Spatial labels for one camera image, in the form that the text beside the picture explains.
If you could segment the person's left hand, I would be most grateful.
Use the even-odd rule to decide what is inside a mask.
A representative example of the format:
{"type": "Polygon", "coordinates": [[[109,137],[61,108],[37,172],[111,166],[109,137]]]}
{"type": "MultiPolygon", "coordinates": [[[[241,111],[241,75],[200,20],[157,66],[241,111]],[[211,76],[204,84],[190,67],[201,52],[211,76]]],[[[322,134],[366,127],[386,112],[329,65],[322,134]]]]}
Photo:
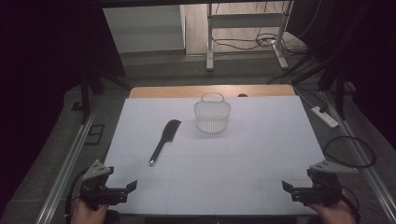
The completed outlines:
{"type": "Polygon", "coordinates": [[[77,200],[71,217],[71,224],[104,224],[108,204],[101,204],[92,210],[82,200],[77,200]]]}

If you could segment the white metal stand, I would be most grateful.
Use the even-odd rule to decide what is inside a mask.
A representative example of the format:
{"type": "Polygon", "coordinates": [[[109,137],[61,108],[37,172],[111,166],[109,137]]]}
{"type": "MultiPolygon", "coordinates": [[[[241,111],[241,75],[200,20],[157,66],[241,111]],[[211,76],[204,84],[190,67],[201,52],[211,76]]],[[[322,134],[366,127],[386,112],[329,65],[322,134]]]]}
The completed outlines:
{"type": "Polygon", "coordinates": [[[214,15],[211,4],[207,4],[207,48],[206,70],[214,69],[213,30],[233,28],[267,28],[277,27],[278,32],[275,40],[270,42],[277,57],[280,68],[287,70],[289,65],[281,49],[281,41],[290,15],[291,2],[288,2],[282,12],[259,13],[259,14],[220,14],[214,15]]]}

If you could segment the grey cabinet panel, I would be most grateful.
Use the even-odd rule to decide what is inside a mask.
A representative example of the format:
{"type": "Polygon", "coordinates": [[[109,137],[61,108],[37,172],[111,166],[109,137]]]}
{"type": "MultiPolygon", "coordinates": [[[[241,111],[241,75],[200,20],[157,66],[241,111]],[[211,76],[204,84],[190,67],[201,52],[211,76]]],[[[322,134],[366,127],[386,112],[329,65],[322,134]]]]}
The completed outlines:
{"type": "Polygon", "coordinates": [[[182,5],[104,8],[119,53],[185,48],[182,5]]]}

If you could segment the black floor socket plate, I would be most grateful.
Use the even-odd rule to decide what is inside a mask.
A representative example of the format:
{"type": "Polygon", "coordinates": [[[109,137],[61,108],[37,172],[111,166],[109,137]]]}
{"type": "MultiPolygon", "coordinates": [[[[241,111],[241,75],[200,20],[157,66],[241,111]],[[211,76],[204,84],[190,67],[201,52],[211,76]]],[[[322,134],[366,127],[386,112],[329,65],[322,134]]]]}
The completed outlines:
{"type": "Polygon", "coordinates": [[[103,137],[105,124],[94,124],[90,127],[89,132],[85,139],[85,145],[87,146],[98,146],[103,137]]]}

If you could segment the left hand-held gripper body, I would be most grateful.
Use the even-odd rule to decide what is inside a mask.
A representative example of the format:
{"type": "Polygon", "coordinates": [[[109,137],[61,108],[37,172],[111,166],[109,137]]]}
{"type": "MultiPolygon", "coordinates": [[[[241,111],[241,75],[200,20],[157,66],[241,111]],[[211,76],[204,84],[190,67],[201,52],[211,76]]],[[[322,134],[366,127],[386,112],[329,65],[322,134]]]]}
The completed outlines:
{"type": "Polygon", "coordinates": [[[106,186],[113,172],[113,167],[106,167],[96,160],[83,175],[79,198],[93,210],[97,210],[101,204],[117,205],[127,202],[127,188],[112,189],[106,186]]]}

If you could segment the white power strip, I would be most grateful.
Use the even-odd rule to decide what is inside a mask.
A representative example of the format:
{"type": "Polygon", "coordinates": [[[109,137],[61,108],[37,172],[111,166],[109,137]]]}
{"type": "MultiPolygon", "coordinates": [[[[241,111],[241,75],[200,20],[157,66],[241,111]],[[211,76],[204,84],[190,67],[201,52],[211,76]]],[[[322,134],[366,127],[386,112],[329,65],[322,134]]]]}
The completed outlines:
{"type": "Polygon", "coordinates": [[[311,109],[311,111],[321,120],[323,121],[329,128],[333,129],[339,126],[339,123],[333,119],[326,112],[321,112],[319,106],[315,106],[311,109]]]}

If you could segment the white plastic basket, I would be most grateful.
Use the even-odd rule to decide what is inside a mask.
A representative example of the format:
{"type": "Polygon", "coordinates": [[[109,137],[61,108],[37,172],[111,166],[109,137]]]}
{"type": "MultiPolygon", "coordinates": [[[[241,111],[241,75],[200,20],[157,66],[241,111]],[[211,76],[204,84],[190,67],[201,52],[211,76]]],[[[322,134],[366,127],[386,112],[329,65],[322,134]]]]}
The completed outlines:
{"type": "Polygon", "coordinates": [[[225,101],[222,93],[206,92],[194,105],[194,115],[197,128],[203,133],[221,133],[227,128],[231,105],[225,101]],[[219,100],[206,100],[207,95],[217,95],[219,100]]]}

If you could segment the black stand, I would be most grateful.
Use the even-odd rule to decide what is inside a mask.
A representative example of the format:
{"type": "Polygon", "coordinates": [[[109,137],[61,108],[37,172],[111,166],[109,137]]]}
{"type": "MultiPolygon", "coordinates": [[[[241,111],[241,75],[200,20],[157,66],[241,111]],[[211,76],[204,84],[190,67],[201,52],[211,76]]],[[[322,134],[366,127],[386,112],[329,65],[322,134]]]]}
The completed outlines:
{"type": "Polygon", "coordinates": [[[318,82],[318,87],[322,91],[328,90],[334,82],[336,82],[336,92],[335,92],[335,110],[342,120],[345,120],[344,113],[344,93],[345,93],[345,75],[341,69],[340,59],[338,56],[331,56],[324,62],[321,62],[316,67],[308,70],[301,76],[294,78],[290,81],[291,85],[297,85],[302,81],[312,77],[314,74],[324,70],[325,73],[320,78],[318,82]]]}

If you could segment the wooden table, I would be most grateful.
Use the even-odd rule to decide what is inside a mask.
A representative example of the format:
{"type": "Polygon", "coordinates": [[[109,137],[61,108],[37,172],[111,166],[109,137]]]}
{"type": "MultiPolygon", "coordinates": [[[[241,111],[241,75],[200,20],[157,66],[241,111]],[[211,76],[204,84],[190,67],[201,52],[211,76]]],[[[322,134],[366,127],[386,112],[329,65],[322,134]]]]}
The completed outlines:
{"type": "Polygon", "coordinates": [[[291,85],[205,85],[205,86],[169,86],[169,87],[135,87],[130,98],[198,98],[204,93],[216,91],[225,97],[292,96],[295,91],[291,85]]]}

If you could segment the aluminium floor rail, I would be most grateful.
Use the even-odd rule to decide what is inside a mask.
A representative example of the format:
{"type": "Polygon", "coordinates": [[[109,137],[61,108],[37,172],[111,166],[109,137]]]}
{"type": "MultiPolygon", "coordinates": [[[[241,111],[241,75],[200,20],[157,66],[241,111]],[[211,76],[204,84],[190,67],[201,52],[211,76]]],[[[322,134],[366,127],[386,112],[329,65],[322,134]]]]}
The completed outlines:
{"type": "MultiPolygon", "coordinates": [[[[336,111],[335,100],[332,98],[332,95],[325,91],[321,91],[320,95],[328,104],[329,111],[332,113],[334,119],[339,123],[340,132],[344,135],[354,137],[355,134],[353,133],[348,121],[346,119],[342,119],[336,111]]],[[[357,162],[366,163],[369,161],[369,156],[363,151],[362,143],[358,143],[356,140],[349,140],[348,145],[357,162]]],[[[361,171],[387,215],[389,222],[391,224],[396,224],[396,200],[391,195],[389,189],[385,185],[385,182],[380,177],[374,166],[363,168],[361,171]]]]}
{"type": "Polygon", "coordinates": [[[64,159],[59,173],[57,174],[52,187],[49,191],[46,201],[39,212],[35,224],[50,224],[56,209],[60,203],[66,185],[72,174],[74,166],[78,160],[79,153],[85,143],[88,131],[92,126],[92,122],[96,116],[101,96],[94,96],[90,104],[91,114],[88,116],[84,124],[78,126],[78,133],[74,138],[72,146],[64,159]]]}

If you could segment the white foam board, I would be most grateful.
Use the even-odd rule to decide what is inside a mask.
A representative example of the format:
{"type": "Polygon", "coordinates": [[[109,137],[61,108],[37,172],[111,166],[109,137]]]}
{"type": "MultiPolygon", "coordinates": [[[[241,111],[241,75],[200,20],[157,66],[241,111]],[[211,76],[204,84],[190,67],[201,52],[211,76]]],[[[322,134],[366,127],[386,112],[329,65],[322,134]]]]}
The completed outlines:
{"type": "Polygon", "coordinates": [[[282,189],[286,181],[309,186],[307,168],[322,161],[303,104],[297,96],[234,97],[227,128],[216,134],[195,124],[193,98],[128,99],[120,114],[106,165],[107,181],[137,181],[123,214],[308,215],[282,189]],[[149,159],[171,119],[181,121],[155,164],[149,159]]]}

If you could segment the person's right hand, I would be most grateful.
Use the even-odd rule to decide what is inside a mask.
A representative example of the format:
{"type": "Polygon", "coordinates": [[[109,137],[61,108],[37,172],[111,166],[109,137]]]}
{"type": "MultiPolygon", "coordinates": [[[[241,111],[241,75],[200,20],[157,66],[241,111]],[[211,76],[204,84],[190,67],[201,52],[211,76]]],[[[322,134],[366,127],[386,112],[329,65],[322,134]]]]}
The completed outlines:
{"type": "Polygon", "coordinates": [[[352,209],[344,201],[331,206],[309,204],[308,207],[318,214],[308,224],[357,224],[352,209]]]}

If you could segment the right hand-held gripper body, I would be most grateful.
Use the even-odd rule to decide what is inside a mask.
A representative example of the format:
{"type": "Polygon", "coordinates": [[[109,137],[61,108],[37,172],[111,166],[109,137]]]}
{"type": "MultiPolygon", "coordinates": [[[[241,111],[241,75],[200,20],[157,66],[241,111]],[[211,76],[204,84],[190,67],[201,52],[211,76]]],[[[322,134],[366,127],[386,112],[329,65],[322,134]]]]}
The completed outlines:
{"type": "Polygon", "coordinates": [[[338,203],[342,199],[342,188],[339,185],[338,174],[357,174],[356,168],[321,161],[311,165],[307,170],[307,176],[312,181],[311,188],[291,187],[291,198],[294,202],[303,204],[321,204],[325,206],[338,203]]]}

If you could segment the black tripod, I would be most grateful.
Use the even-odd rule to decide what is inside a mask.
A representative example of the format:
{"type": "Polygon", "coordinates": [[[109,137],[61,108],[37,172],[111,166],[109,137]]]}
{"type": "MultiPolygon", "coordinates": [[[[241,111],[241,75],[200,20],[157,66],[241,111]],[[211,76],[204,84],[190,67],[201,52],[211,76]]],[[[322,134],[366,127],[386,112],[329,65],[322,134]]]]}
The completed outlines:
{"type": "Polygon", "coordinates": [[[83,71],[80,74],[82,124],[85,124],[88,121],[88,118],[91,114],[90,91],[92,91],[95,95],[101,95],[105,92],[105,86],[101,81],[102,77],[124,88],[127,91],[130,91],[133,88],[130,84],[98,68],[83,71]]]}

